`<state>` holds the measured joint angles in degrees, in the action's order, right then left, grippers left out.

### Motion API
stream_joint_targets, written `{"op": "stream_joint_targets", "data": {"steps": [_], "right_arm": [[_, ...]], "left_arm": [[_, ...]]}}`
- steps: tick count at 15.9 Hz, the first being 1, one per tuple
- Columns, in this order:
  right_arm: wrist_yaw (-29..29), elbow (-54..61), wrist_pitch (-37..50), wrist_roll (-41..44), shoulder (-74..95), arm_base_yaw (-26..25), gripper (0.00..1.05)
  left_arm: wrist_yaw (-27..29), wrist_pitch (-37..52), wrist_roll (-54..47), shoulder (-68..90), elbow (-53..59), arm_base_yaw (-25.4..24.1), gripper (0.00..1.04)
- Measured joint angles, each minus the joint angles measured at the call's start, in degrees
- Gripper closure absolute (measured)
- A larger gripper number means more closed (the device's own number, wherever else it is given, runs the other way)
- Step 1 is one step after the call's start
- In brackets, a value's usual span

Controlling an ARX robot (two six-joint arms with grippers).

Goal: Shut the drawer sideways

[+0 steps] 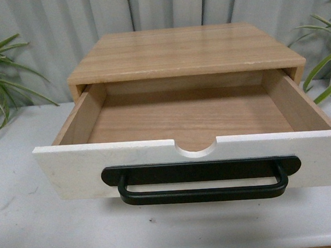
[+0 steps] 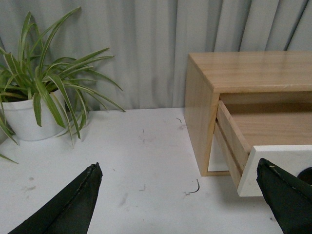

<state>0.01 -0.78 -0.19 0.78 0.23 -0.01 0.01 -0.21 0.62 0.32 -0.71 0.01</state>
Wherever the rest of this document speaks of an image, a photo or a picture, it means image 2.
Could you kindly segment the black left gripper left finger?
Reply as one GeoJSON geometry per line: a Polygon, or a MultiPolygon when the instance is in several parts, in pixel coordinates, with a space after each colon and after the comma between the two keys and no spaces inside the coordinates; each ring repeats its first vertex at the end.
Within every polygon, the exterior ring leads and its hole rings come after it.
{"type": "Polygon", "coordinates": [[[86,234],[96,206],[102,170],[87,167],[11,234],[86,234]]]}

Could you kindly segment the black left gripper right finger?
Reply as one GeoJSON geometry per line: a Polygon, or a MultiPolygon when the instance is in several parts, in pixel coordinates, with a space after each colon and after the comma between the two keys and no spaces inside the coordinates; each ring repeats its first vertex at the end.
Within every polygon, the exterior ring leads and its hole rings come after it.
{"type": "Polygon", "coordinates": [[[312,186],[265,158],[256,181],[284,234],[312,232],[312,186]]]}

